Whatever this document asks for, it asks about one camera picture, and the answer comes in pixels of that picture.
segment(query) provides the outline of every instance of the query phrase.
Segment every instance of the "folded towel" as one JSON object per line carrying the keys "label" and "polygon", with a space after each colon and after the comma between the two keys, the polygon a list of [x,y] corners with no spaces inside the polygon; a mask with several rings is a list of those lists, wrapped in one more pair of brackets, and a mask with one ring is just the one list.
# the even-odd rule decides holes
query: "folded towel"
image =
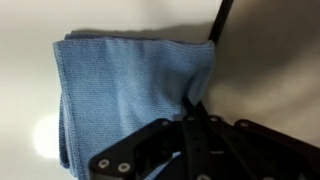
{"label": "folded towel", "polygon": [[62,87],[60,160],[79,180],[97,153],[157,118],[196,103],[214,63],[214,44],[67,35],[54,43]]}

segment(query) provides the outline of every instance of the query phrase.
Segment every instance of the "white surface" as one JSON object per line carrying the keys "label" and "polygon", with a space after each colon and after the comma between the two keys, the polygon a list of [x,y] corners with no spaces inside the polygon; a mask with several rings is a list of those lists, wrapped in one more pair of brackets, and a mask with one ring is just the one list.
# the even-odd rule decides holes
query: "white surface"
{"label": "white surface", "polygon": [[88,29],[199,42],[218,2],[1,0],[0,179],[74,179],[54,158],[60,85],[53,42]]}
{"label": "white surface", "polygon": [[[50,135],[58,132],[52,123],[60,94],[52,42],[74,30],[129,30],[126,35],[200,42],[218,4],[0,1],[1,179],[74,179],[54,158],[57,134]],[[319,9],[319,0],[236,1],[204,96],[208,110],[320,146]]]}

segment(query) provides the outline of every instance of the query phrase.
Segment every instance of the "white table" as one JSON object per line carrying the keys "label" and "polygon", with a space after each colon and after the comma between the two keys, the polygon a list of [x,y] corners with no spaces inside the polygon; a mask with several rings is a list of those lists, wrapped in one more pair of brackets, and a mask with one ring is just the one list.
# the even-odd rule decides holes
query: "white table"
{"label": "white table", "polygon": [[[236,1],[204,96],[230,123],[247,118],[320,146],[320,2]],[[59,165],[60,85],[52,43],[70,31],[203,42],[220,1],[0,2],[0,174],[71,180]]]}

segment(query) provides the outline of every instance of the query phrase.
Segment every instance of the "blue microfiber cloth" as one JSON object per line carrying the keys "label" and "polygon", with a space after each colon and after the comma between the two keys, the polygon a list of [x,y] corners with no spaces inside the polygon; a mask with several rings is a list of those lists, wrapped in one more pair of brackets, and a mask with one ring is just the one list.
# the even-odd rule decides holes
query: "blue microfiber cloth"
{"label": "blue microfiber cloth", "polygon": [[214,64],[214,44],[67,35],[54,43],[62,95],[60,160],[79,180],[88,162],[157,118],[197,103]]}

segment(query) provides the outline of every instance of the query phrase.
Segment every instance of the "fabric texture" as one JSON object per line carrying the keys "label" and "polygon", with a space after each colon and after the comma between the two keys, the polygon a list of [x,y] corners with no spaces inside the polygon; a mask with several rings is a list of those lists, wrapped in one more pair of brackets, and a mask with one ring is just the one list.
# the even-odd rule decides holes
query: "fabric texture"
{"label": "fabric texture", "polygon": [[173,120],[185,95],[200,100],[214,44],[67,35],[54,43],[61,82],[60,160],[79,180],[97,153],[157,118]]}

